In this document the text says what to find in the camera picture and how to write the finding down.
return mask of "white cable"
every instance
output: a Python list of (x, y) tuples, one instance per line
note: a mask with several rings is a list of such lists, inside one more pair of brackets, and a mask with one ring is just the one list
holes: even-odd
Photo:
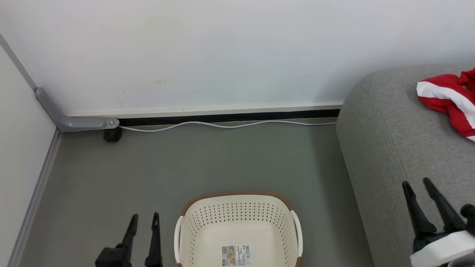
[(236, 129), (236, 128), (241, 128), (241, 127), (247, 127), (247, 126), (253, 126), (253, 125), (258, 125), (258, 124), (266, 124), (266, 123), (285, 123), (285, 124), (297, 124), (297, 125), (304, 125), (304, 126), (320, 126), (320, 125), (332, 125), (336, 123), (325, 123), (325, 124), (306, 124), (306, 123), (299, 123), (299, 122), (292, 122), (292, 121), (261, 121), (261, 122), (256, 122), (256, 123), (251, 123), (251, 124), (240, 124), (240, 125), (235, 125), (235, 126), (222, 126), (222, 125), (217, 125), (217, 124), (209, 124), (209, 123), (204, 123), (204, 122), (184, 122), (180, 124), (175, 124), (170, 127), (166, 127), (163, 129), (157, 129), (157, 130), (141, 130), (141, 129), (135, 129), (135, 128), (130, 128), (130, 127), (124, 127), (124, 126), (119, 126), (122, 129), (126, 130), (131, 130), (131, 131), (136, 131), (136, 132), (143, 132), (143, 133), (156, 133), (156, 132), (161, 132), (161, 131), (166, 131), (181, 125), (185, 124), (203, 124), (203, 125), (208, 125), (208, 126), (213, 126), (217, 128), (224, 128), (224, 129)]

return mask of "laundry basket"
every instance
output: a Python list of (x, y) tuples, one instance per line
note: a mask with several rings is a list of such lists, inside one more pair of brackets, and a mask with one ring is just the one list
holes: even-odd
[(279, 194), (216, 193), (183, 209), (174, 246), (178, 267), (299, 267), (302, 228)]

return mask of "black wheel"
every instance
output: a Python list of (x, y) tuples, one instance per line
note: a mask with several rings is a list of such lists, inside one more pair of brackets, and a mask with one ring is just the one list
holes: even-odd
[(120, 140), (121, 136), (122, 136), (122, 128), (120, 127), (104, 130), (104, 140), (106, 142), (115, 143)]

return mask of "basket handle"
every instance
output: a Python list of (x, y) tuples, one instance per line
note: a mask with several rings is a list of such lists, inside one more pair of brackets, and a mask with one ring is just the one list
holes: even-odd
[(294, 218), (295, 227), (297, 228), (297, 239), (298, 239), (298, 256), (302, 256), (302, 252), (304, 251), (304, 240), (302, 235), (302, 226), (300, 226), (300, 220), (298, 219), (297, 213), (291, 210), (292, 216)]
[(175, 260), (177, 263), (180, 263), (180, 228), (181, 222), (183, 221), (183, 216), (180, 216), (175, 226), (175, 238), (174, 238), (174, 248), (175, 248)]

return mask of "red and white cloth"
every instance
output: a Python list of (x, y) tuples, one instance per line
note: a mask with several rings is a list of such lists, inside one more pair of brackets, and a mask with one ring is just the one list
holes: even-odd
[(419, 100), (450, 116), (459, 134), (475, 141), (475, 68), (460, 77), (443, 74), (417, 83)]

